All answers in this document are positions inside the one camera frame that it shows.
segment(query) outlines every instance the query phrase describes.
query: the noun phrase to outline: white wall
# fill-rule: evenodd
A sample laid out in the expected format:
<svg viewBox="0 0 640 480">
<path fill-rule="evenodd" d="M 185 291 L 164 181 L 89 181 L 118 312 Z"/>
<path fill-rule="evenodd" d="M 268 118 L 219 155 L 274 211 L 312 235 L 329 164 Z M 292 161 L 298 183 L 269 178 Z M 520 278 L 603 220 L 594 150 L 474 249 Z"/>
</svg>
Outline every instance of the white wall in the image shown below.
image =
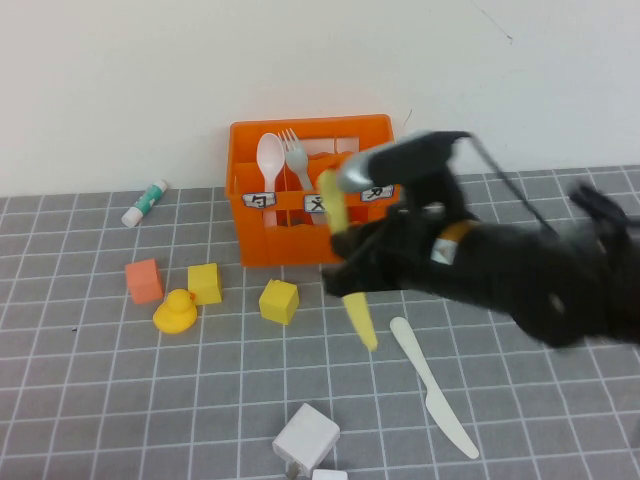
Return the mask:
<svg viewBox="0 0 640 480">
<path fill-rule="evenodd" d="M 0 195 L 222 185 L 232 122 L 359 113 L 640 162 L 637 0 L 475 1 L 0 1 Z"/>
</svg>

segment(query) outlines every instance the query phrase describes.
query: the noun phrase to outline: orange cube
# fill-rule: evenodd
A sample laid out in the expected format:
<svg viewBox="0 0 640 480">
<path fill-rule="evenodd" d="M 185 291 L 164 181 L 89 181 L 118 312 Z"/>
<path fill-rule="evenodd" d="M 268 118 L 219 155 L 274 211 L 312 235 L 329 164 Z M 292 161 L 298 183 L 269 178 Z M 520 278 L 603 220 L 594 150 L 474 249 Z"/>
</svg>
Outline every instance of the orange cube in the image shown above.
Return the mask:
<svg viewBox="0 0 640 480">
<path fill-rule="evenodd" d="M 155 259 L 130 263 L 124 271 L 133 303 L 147 303 L 164 297 L 162 278 Z"/>
</svg>

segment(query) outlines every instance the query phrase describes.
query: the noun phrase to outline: yellow plastic knife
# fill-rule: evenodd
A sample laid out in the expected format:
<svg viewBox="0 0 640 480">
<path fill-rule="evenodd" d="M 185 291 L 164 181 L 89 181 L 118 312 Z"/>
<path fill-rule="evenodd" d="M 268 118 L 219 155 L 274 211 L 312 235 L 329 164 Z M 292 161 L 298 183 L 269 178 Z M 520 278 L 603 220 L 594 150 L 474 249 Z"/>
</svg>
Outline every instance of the yellow plastic knife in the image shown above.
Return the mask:
<svg viewBox="0 0 640 480">
<path fill-rule="evenodd" d="M 336 173 L 331 169 L 322 172 L 318 177 L 317 187 L 324 203 L 329 230 L 331 230 L 331 233 L 345 231 L 349 226 L 349 218 L 347 217 L 344 193 L 338 188 Z M 342 302 L 362 343 L 370 352 L 376 350 L 378 348 L 378 338 L 373 329 L 373 321 L 371 320 L 367 298 L 364 293 L 345 295 L 342 297 Z"/>
</svg>

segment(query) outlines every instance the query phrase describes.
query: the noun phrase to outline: label sticker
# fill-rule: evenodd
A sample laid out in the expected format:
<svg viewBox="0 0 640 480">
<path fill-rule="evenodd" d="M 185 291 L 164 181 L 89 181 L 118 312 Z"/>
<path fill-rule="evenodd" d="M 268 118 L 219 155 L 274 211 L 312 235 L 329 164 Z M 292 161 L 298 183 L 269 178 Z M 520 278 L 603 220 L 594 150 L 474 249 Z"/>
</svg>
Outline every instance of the label sticker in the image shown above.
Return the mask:
<svg viewBox="0 0 640 480">
<path fill-rule="evenodd" d="M 251 208 L 267 208 L 276 204 L 274 192 L 247 193 L 242 196 L 245 206 Z"/>
<path fill-rule="evenodd" d="M 456 242 L 437 238 L 431 251 L 431 260 L 444 265 L 453 265 L 457 250 L 458 244 Z"/>
<path fill-rule="evenodd" d="M 381 198 L 391 197 L 393 197 L 393 185 L 387 185 L 386 187 L 373 187 L 360 194 L 360 200 L 363 202 L 375 202 Z"/>
<path fill-rule="evenodd" d="M 304 211 L 307 213 L 324 213 L 322 197 L 320 195 L 305 195 Z"/>
</svg>

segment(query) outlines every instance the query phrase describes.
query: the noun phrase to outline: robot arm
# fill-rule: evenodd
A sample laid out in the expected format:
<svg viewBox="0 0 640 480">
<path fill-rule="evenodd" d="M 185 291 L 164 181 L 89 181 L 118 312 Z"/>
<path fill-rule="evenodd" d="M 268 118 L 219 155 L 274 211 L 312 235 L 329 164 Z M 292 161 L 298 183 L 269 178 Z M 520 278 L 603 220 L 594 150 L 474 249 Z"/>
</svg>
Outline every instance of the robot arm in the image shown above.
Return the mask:
<svg viewBox="0 0 640 480">
<path fill-rule="evenodd" d="M 572 199 L 592 222 L 568 235 L 559 236 L 537 212 L 545 228 L 483 224 L 447 167 L 462 138 L 474 141 L 464 132 L 423 134 L 362 152 L 343 166 L 343 191 L 401 184 L 404 200 L 384 219 L 333 236 L 333 250 L 345 261 L 324 269 L 326 291 L 421 290 L 509 314 L 553 347 L 586 336 L 640 343 L 640 287 L 622 280 L 640 280 L 640 254 L 622 210 L 583 186 Z"/>
</svg>

